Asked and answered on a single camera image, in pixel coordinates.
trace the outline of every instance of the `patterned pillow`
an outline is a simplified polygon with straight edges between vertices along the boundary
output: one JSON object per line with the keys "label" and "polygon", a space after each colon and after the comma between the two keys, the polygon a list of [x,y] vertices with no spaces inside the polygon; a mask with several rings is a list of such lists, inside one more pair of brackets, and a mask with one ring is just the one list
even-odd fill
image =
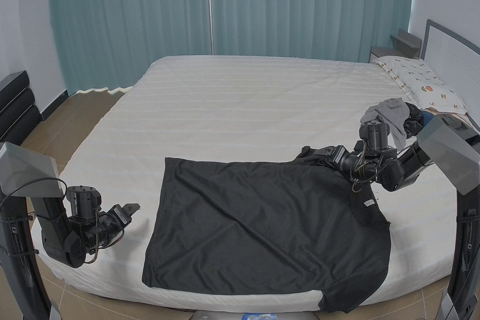
{"label": "patterned pillow", "polygon": [[374,59],[420,109],[465,114],[463,100],[422,59],[383,56]]}

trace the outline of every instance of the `gray towel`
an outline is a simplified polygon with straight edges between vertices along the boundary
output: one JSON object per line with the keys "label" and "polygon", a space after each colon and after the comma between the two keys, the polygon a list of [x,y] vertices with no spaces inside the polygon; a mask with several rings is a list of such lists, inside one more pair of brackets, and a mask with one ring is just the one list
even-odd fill
{"label": "gray towel", "polygon": [[405,101],[400,98],[387,99],[377,105],[369,107],[360,119],[360,124],[373,120],[387,123],[393,136],[393,142],[400,151],[405,148],[407,134],[405,133],[403,124],[409,116],[410,109],[408,105],[405,104]]}

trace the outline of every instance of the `mattress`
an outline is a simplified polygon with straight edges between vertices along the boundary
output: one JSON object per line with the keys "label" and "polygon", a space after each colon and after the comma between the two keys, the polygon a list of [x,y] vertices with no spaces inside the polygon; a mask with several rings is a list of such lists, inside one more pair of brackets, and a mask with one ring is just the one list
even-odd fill
{"label": "mattress", "polygon": [[[46,256],[38,222],[34,244],[58,278],[108,298],[193,310],[316,311],[321,291],[210,295],[143,285],[164,159],[283,162],[305,145],[353,149],[360,117],[389,97],[406,98],[375,64],[254,56],[160,59],[100,120],[61,175],[69,185],[97,188],[104,210],[116,203],[141,205],[122,241],[78,269]],[[455,244],[456,193],[436,166],[397,192],[378,184],[372,189],[391,222],[392,251],[387,278],[363,304],[448,275]]]}

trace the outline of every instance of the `headboard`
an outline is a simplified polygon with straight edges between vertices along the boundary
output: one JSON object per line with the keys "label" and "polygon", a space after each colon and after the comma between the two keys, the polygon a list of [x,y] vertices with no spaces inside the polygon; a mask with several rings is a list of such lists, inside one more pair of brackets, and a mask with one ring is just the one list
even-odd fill
{"label": "headboard", "polygon": [[421,59],[465,102],[468,116],[480,124],[480,48],[428,19]]}

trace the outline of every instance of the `baseboard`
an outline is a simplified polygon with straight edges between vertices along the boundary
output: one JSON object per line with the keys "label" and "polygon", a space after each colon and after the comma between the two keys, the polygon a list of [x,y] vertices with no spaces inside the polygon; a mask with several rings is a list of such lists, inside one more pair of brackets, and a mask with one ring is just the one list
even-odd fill
{"label": "baseboard", "polygon": [[68,99],[67,90],[65,90],[60,96],[58,96],[51,104],[46,107],[42,112],[42,121],[48,119],[48,117],[55,111],[62,103]]}

